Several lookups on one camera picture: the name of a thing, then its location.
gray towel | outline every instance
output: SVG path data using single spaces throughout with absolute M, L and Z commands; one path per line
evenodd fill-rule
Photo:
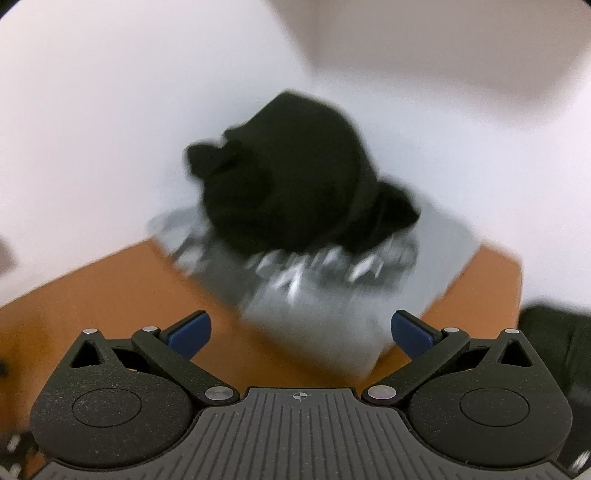
M 179 269 L 237 306 L 244 322 L 292 353 L 360 379 L 392 346 L 392 314 L 421 316 L 479 246 L 425 197 L 413 202 L 421 216 L 412 228 L 355 256 L 333 246 L 245 258 L 215 235 L 200 206 L 161 215 L 150 230 Z

black plastic part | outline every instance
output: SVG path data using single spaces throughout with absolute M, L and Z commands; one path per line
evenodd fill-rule
M 362 399 L 373 405 L 403 407 L 416 389 L 448 369 L 451 363 L 467 351 L 469 344 L 470 337 L 462 330 L 448 334 L 426 353 L 374 384 L 393 387 L 396 390 L 394 398 L 389 400 L 372 398 L 368 395 L 370 386 L 363 391 Z
M 518 358 L 523 366 L 504 362 L 508 348 L 525 356 Z M 572 421 L 566 399 L 535 350 L 522 333 L 506 332 L 476 367 L 422 385 L 410 398 L 408 418 L 434 450 L 489 468 L 555 457 Z
M 126 368 L 97 332 L 76 339 L 37 397 L 30 422 L 46 456 L 115 468 L 170 448 L 192 418 L 182 388 Z
M 134 351 L 146 360 L 153 373 L 183 387 L 199 407 L 229 405 L 240 400 L 238 390 L 184 359 L 151 332 L 139 330 L 132 335 L 131 342 Z M 221 401 L 207 398 L 206 390 L 218 386 L 231 388 L 234 394 Z

orange surface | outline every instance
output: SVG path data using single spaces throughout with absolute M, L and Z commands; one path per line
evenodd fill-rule
M 519 265 L 482 247 L 424 320 L 494 338 L 517 323 Z M 125 338 L 146 325 L 165 328 L 195 310 L 212 318 L 210 342 L 194 362 L 243 391 L 248 386 L 336 387 L 346 379 L 287 355 L 241 325 L 197 283 L 186 280 L 151 242 L 127 248 L 45 285 L 0 309 L 0 356 L 10 375 L 0 379 L 0 429 L 25 427 L 47 377 L 84 328 Z M 358 390 L 408 362 L 398 348 L 378 362 Z

crosshair mark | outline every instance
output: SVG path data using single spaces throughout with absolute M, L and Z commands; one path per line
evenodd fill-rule
M 302 401 L 308 398 L 308 394 L 305 392 L 296 392 L 292 395 L 292 397 L 294 397 L 296 400 L 298 401 Z

blue gripper pad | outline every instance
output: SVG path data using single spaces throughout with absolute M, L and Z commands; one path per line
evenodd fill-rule
M 166 330 L 162 340 L 183 358 L 191 360 L 212 336 L 212 321 L 206 312 L 195 312 Z
M 392 315 L 391 329 L 392 339 L 411 359 L 434 347 L 443 337 L 439 330 L 404 310 Z

